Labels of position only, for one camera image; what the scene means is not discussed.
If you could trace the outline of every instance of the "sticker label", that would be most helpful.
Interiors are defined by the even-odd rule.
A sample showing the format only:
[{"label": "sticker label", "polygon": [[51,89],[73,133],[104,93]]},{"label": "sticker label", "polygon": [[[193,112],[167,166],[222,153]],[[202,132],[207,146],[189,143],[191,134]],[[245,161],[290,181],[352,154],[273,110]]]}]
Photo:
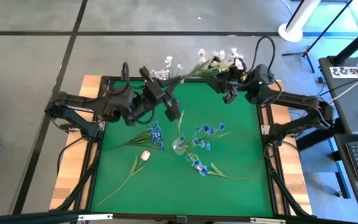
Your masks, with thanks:
[{"label": "sticker label", "polygon": [[355,67],[330,67],[333,78],[358,78],[358,66]]}]

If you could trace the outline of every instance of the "wooden board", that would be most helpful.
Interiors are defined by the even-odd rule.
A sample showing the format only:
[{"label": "wooden board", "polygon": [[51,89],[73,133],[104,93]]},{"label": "wooden board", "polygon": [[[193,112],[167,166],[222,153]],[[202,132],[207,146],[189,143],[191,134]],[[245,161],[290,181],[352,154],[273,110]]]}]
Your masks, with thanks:
[{"label": "wooden board", "polygon": [[[86,96],[90,98],[95,98],[98,95],[99,85],[101,81],[101,76],[98,75],[85,75],[80,96]],[[273,120],[275,123],[287,123],[291,121],[288,108],[284,106],[272,105],[273,111]],[[264,121],[267,121],[267,113],[265,109],[262,110]],[[82,117],[87,120],[92,120],[91,113],[80,113]],[[67,144],[73,142],[74,140],[80,137],[79,133],[70,133],[68,135]],[[285,138],[285,141],[290,142],[296,145],[296,142],[293,138]],[[58,207],[64,199],[70,194],[75,185],[80,179],[81,167],[83,160],[85,158],[85,147],[86,142],[80,141],[71,148],[67,149],[63,155],[62,163],[60,166],[60,172],[57,177],[55,190],[53,193],[52,201],[50,208]],[[93,159],[94,151],[96,145],[93,146],[93,153],[91,153],[90,160]],[[302,167],[300,163],[299,153],[291,146],[284,144],[279,147],[282,169],[285,179],[285,185],[294,196],[295,200],[302,206],[302,208],[311,214],[311,207],[308,198],[308,193],[306,191],[305,179],[303,177]],[[85,199],[88,195],[89,181],[85,185],[82,197]],[[275,185],[275,194],[277,200],[277,208],[280,214],[284,214],[282,197],[280,190],[277,185]],[[82,200],[80,203],[80,208],[85,208],[85,201]]]}]

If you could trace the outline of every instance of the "metal bracket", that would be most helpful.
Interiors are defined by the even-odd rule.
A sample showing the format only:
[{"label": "metal bracket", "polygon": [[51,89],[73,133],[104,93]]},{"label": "metal bracket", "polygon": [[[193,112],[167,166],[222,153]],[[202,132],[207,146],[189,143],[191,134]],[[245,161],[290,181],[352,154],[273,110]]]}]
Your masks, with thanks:
[{"label": "metal bracket", "polygon": [[261,125],[260,129],[262,130],[262,134],[269,134],[270,125]]},{"label": "metal bracket", "polygon": [[186,215],[177,215],[177,223],[187,223]]},{"label": "metal bracket", "polygon": [[78,215],[78,221],[112,219],[112,214]]},{"label": "metal bracket", "polygon": [[261,224],[285,224],[285,220],[276,220],[271,218],[251,218],[250,222]]}]

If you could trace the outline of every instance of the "black desk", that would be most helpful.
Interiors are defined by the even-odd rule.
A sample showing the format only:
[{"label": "black desk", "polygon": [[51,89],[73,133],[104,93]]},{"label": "black desk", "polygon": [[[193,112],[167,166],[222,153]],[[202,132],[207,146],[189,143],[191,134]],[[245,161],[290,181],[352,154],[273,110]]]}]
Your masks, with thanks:
[{"label": "black desk", "polygon": [[351,158],[346,149],[346,143],[358,141],[358,134],[335,134],[334,139],[338,148],[339,155],[343,161],[347,176],[349,177],[349,182],[352,185],[352,189],[358,203],[358,181],[356,173],[353,169]]},{"label": "black desk", "polygon": [[[355,78],[333,78],[330,67],[331,65],[327,58],[319,59],[321,65],[321,72],[323,73],[328,89],[332,90],[339,85],[355,80]],[[358,64],[358,58],[349,58],[344,64],[345,67],[355,67]],[[342,88],[334,90],[331,96],[334,98],[341,94],[344,90],[349,88],[350,85],[346,85]],[[335,122],[335,126],[329,130],[316,130],[312,133],[298,139],[296,144],[299,150],[307,149],[321,141],[325,141],[334,136],[335,133],[342,134],[358,134],[358,85],[352,90],[341,96],[334,101],[336,109],[339,114],[339,118]]]}]

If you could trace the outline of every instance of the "white stand base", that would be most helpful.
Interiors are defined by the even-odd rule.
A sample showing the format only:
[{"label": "white stand base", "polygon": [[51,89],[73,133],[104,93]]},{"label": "white stand base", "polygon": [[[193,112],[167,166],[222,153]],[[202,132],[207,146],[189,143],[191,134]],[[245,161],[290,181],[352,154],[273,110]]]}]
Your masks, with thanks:
[{"label": "white stand base", "polygon": [[278,34],[280,35],[281,38],[289,42],[298,42],[302,39],[303,37],[302,30],[293,29],[291,32],[287,32],[286,26],[287,24],[282,24],[278,28]]}]

